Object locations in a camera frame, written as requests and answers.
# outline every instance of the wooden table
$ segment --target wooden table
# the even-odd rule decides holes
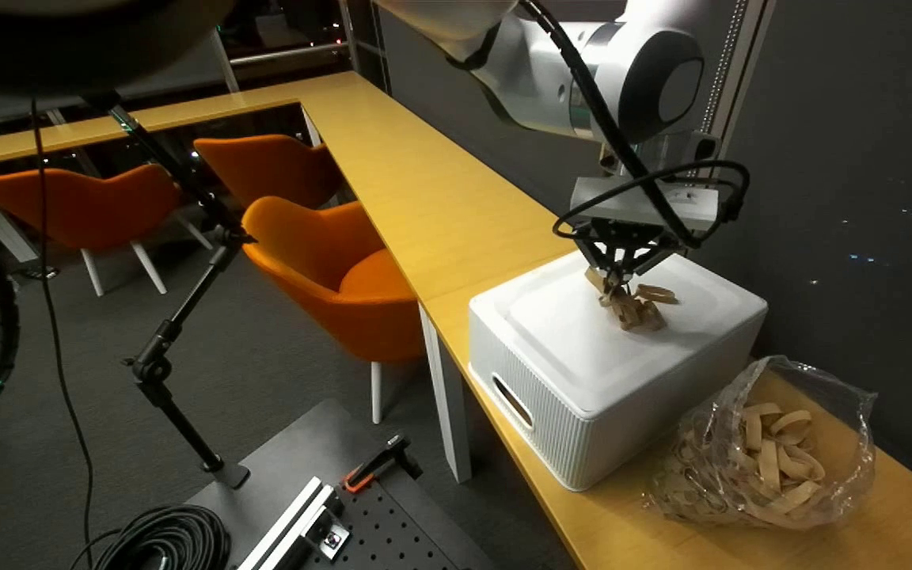
[[[570,250],[550,212],[354,74],[139,110],[172,129],[302,103],[354,198],[416,284],[455,366],[470,368],[470,300]],[[110,121],[45,129],[47,152],[122,141]],[[33,155],[28,138],[0,138],[0,163]],[[517,429],[472,387],[523,478],[584,568],[912,568],[912,472],[887,453],[862,511],[833,528],[711,528],[659,516],[642,492],[653,456],[573,493],[553,482]]]

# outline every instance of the black stand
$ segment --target black stand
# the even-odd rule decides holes
[[[169,422],[177,429],[177,433],[201,453],[203,470],[226,489],[241,489],[247,482],[244,465],[227,465],[219,459],[201,431],[182,415],[182,409],[172,400],[172,391],[164,380],[172,377],[169,348],[177,341],[184,321],[194,315],[201,297],[208,292],[219,272],[230,267],[244,243],[244,231],[238,216],[207,187],[198,185],[194,168],[175,158],[152,134],[147,134],[125,107],[110,107],[110,117],[126,129],[126,138],[142,147],[152,163],[160,163],[182,189],[188,189],[198,207],[207,212],[207,219],[219,228],[219,250],[208,258],[207,272],[194,284],[194,292],[182,300],[182,308],[160,326],[160,333],[147,341],[139,359],[131,359],[133,374],[139,377],[142,395],[160,407]]]
[[[194,315],[194,308],[201,305],[207,290],[217,281],[217,277],[230,267],[238,248],[241,248],[238,241],[227,241],[208,258],[208,267],[207,267],[203,278],[194,284],[194,292],[160,326],[160,333],[150,339],[150,346],[139,351],[139,359],[131,362],[133,374],[139,377],[142,395],[169,415],[169,422],[177,429],[177,433],[201,453],[203,472],[208,472],[226,489],[241,489],[247,482],[247,470],[221,464],[207,446],[201,431],[175,407],[164,380],[172,377],[169,348],[177,341],[184,321]]]

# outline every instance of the wall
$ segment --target wall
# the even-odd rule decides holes
[[[591,147],[503,127],[475,83],[383,16],[393,91],[548,210]],[[878,391],[878,437],[912,465],[912,3],[783,0],[733,158],[753,198],[715,267],[758,290],[783,351]]]

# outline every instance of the white box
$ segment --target white box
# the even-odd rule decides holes
[[[641,281],[682,300],[659,305],[659,333],[622,331],[580,255],[472,297],[472,380],[564,489],[599,484],[729,384],[766,321],[762,297],[685,258]]]

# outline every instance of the orange chair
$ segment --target orange chair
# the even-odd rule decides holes
[[[419,297],[358,204],[303,210],[264,198],[244,219],[247,261],[338,346],[371,362],[371,422],[383,419],[383,362],[425,355]]]
[[[175,180],[160,165],[139,165],[118,178],[90,178],[79,170],[47,168],[47,228],[41,228],[41,175],[0,175],[0,210],[41,231],[54,248],[79,250],[94,294],[104,294],[91,255],[133,248],[152,284],[164,281],[139,243],[182,210]]]
[[[194,150],[227,187],[230,199],[247,210],[257,198],[286,198],[302,207],[325,207],[338,187],[334,155],[303,147],[286,134],[234,138],[234,141],[194,141]]]

